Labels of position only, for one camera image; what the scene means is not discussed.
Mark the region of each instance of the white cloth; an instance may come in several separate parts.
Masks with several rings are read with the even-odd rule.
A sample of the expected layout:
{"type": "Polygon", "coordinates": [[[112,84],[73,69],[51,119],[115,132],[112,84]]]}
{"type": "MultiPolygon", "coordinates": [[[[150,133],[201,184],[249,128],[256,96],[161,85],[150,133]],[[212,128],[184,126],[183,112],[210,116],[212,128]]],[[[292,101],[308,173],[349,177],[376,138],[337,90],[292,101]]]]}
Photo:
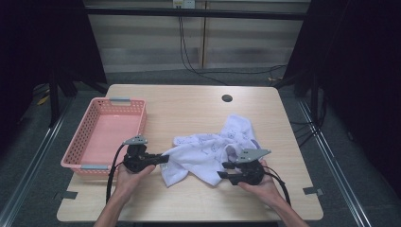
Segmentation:
{"type": "Polygon", "coordinates": [[[222,163],[234,162],[244,148],[259,148],[251,122],[242,116],[228,116],[219,134],[200,133],[174,138],[174,146],[163,155],[169,155],[162,165],[166,186],[181,181],[188,172],[215,186],[221,181],[217,171],[224,171],[222,163]]]}

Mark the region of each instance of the table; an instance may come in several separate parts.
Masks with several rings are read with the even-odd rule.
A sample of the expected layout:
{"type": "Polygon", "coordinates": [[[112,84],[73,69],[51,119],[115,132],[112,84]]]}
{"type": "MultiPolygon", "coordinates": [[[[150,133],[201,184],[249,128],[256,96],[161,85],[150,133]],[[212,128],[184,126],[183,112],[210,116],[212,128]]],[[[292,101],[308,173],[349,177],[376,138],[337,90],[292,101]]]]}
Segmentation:
{"type": "MultiPolygon", "coordinates": [[[[286,182],[292,207],[303,219],[320,219],[323,210],[311,187],[305,162],[289,125],[284,106],[274,88],[184,85],[112,85],[107,97],[137,97],[147,102],[144,136],[148,152],[172,148],[174,136],[219,132],[229,114],[247,117],[253,123],[256,140],[271,149],[265,157],[286,182]],[[225,102],[222,96],[233,100],[225,102]]],[[[107,177],[74,174],[67,191],[78,192],[74,200],[64,199],[58,211],[60,221],[95,221],[105,205],[107,177]]],[[[166,188],[157,167],[121,212],[120,220],[147,221],[275,221],[279,217],[253,194],[224,180],[216,187],[189,174],[166,188]]]]}

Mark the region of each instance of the cable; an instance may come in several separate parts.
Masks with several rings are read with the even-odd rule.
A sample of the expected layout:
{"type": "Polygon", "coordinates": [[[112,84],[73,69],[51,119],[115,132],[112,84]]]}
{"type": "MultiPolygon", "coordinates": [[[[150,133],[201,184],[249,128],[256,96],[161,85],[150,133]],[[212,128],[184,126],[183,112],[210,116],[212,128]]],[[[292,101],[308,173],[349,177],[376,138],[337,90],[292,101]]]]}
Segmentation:
{"type": "Polygon", "coordinates": [[[183,66],[186,68],[186,70],[188,70],[191,73],[197,74],[200,77],[206,78],[206,79],[211,79],[213,81],[216,81],[218,83],[222,83],[224,85],[228,85],[227,83],[220,81],[218,79],[213,79],[213,78],[209,78],[206,77],[206,74],[239,74],[239,75],[256,75],[256,74],[266,74],[269,73],[270,74],[270,86],[272,86],[272,81],[273,81],[273,76],[272,76],[272,71],[278,70],[282,67],[286,67],[287,64],[281,64],[281,65],[274,65],[273,67],[271,67],[269,70],[265,70],[265,71],[259,71],[259,72],[232,72],[232,71],[209,71],[209,72],[199,72],[197,70],[194,69],[194,67],[192,66],[189,57],[188,57],[188,53],[186,50],[186,43],[185,43],[185,38],[183,35],[183,18],[179,17],[179,24],[180,24],[180,52],[181,52],[181,60],[183,62],[183,66]],[[189,65],[189,67],[186,65],[184,57],[183,57],[183,52],[186,56],[186,61],[189,65]]]}
{"type": "Polygon", "coordinates": [[[307,122],[297,122],[297,121],[289,121],[289,124],[293,124],[293,125],[308,125],[308,124],[312,124],[313,122],[311,121],[307,121],[307,122]]]}
{"type": "Polygon", "coordinates": [[[196,74],[196,75],[198,75],[198,76],[200,76],[200,77],[202,77],[202,78],[211,79],[211,80],[213,80],[213,81],[216,81],[216,82],[218,82],[218,83],[221,83],[221,84],[223,84],[223,85],[228,86],[228,84],[225,83],[225,82],[223,82],[223,81],[220,81],[220,80],[218,80],[218,79],[209,78],[209,77],[206,77],[206,76],[200,74],[199,72],[197,72],[197,71],[192,67],[191,61],[189,60],[188,53],[187,53],[187,51],[186,51],[185,38],[184,38],[184,35],[183,35],[183,18],[182,18],[182,17],[179,17],[178,20],[179,20],[179,23],[180,23],[180,53],[181,53],[181,60],[182,60],[182,62],[183,62],[183,66],[184,66],[189,72],[194,73],[194,74],[196,74]],[[183,49],[184,49],[185,56],[186,56],[186,60],[187,60],[187,62],[188,62],[188,65],[189,65],[190,69],[188,68],[188,66],[186,65],[185,61],[183,60],[183,49]]]}
{"type": "MultiPolygon", "coordinates": [[[[304,134],[299,135],[299,136],[296,137],[296,139],[299,139],[299,138],[304,137],[304,136],[309,134],[307,136],[307,138],[302,143],[300,143],[298,145],[299,148],[302,147],[310,138],[312,138],[312,136],[316,135],[319,131],[321,131],[321,128],[322,128],[323,123],[324,123],[325,116],[327,114],[327,101],[328,101],[327,96],[325,94],[323,94],[323,101],[322,101],[322,106],[321,106],[321,110],[320,110],[320,117],[318,119],[318,122],[316,122],[316,124],[315,124],[316,130],[312,131],[311,134],[309,134],[310,133],[310,131],[309,131],[308,133],[304,133],[304,134]]],[[[313,122],[305,122],[305,123],[304,122],[290,122],[290,123],[291,124],[297,124],[297,125],[305,125],[305,126],[307,126],[308,124],[313,124],[313,122]]]]}
{"type": "Polygon", "coordinates": [[[120,153],[121,149],[124,147],[125,145],[122,144],[120,146],[120,148],[118,148],[117,153],[114,156],[114,160],[113,160],[113,164],[112,164],[112,168],[110,169],[110,173],[109,173],[109,180],[107,181],[107,189],[106,189],[106,203],[109,201],[109,198],[112,194],[112,184],[113,184],[113,177],[114,177],[114,173],[115,170],[117,169],[117,167],[121,164],[118,164],[117,166],[115,165],[115,163],[117,162],[117,158],[118,158],[118,154],[120,153]]]}
{"type": "Polygon", "coordinates": [[[307,131],[306,133],[301,134],[301,135],[298,135],[298,136],[295,137],[295,138],[296,138],[296,139],[301,139],[302,137],[304,137],[304,136],[306,136],[306,135],[308,135],[308,134],[310,134],[310,133],[314,133],[314,131],[307,131]]]}
{"type": "Polygon", "coordinates": [[[308,125],[304,125],[304,126],[302,126],[301,128],[299,128],[298,130],[293,131],[293,132],[294,132],[294,134],[295,134],[296,132],[301,131],[301,130],[303,130],[303,129],[306,128],[306,127],[308,127],[308,125]]]}
{"type": "Polygon", "coordinates": [[[269,172],[267,172],[267,171],[265,171],[265,174],[271,176],[272,178],[274,178],[274,179],[280,184],[281,188],[283,189],[284,196],[286,197],[287,203],[288,203],[289,205],[291,205],[291,200],[289,199],[289,193],[288,193],[288,190],[287,190],[287,187],[286,187],[286,183],[283,182],[283,181],[281,180],[280,176],[279,176],[279,175],[277,174],[277,172],[274,171],[272,168],[270,168],[270,167],[268,167],[268,166],[263,166],[263,167],[264,167],[264,168],[267,168],[267,169],[269,169],[269,170],[271,170],[271,171],[274,172],[275,175],[274,175],[274,174],[271,174],[271,173],[269,173],[269,172]]]}

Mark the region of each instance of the metal rail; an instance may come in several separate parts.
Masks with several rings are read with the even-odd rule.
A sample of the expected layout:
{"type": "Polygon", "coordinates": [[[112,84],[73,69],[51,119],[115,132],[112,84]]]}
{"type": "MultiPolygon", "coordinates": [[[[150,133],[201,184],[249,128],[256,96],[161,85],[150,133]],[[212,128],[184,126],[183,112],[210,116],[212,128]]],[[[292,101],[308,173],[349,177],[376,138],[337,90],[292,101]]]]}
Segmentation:
{"type": "MultiPolygon", "coordinates": [[[[312,122],[311,111],[307,106],[306,101],[302,100],[299,102],[299,104],[307,122],[312,122]]],[[[327,141],[322,134],[322,131],[318,130],[318,128],[314,124],[310,124],[310,129],[316,132],[316,142],[318,143],[322,155],[327,162],[337,185],[340,188],[342,196],[345,198],[345,201],[352,215],[354,216],[355,221],[357,222],[357,226],[372,226],[371,222],[368,219],[368,216],[365,213],[365,210],[363,209],[363,206],[357,198],[357,195],[345,178],[345,175],[336,160],[336,156],[333,154],[331,148],[328,146],[327,141]]]]}
{"type": "Polygon", "coordinates": [[[59,120],[54,124],[52,128],[50,128],[47,131],[41,145],[39,146],[39,148],[35,153],[35,156],[30,162],[29,167],[26,169],[23,178],[18,183],[17,187],[15,188],[12,195],[9,197],[9,200],[7,201],[2,212],[0,213],[1,227],[9,227],[15,220],[15,217],[17,216],[17,213],[20,210],[21,205],[25,200],[27,193],[29,192],[29,189],[32,186],[33,181],[35,180],[35,177],[39,172],[39,168],[44,162],[44,158],[47,152],[49,151],[54,139],[59,133],[65,114],[67,113],[72,104],[72,100],[73,100],[72,97],[69,97],[67,99],[66,105],[61,113],[59,120]]]}
{"type": "Polygon", "coordinates": [[[93,14],[93,15],[138,15],[173,17],[211,17],[211,18],[248,18],[269,20],[303,21],[308,16],[302,12],[268,12],[216,9],[158,9],[158,8],[117,8],[86,6],[84,8],[33,7],[41,13],[93,14]]]}

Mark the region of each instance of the black curtain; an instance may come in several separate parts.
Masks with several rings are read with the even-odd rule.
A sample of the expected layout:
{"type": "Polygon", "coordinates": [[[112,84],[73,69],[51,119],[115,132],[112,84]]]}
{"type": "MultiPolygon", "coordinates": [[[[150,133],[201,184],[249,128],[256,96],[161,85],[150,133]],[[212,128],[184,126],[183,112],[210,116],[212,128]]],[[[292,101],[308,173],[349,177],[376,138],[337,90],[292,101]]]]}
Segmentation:
{"type": "Polygon", "coordinates": [[[401,3],[312,0],[309,14],[284,79],[293,79],[303,96],[316,76],[330,105],[401,197],[401,3]]]}
{"type": "Polygon", "coordinates": [[[83,8],[80,0],[3,0],[0,7],[0,136],[8,141],[35,86],[59,81],[107,82],[88,16],[38,7],[83,8]]]}

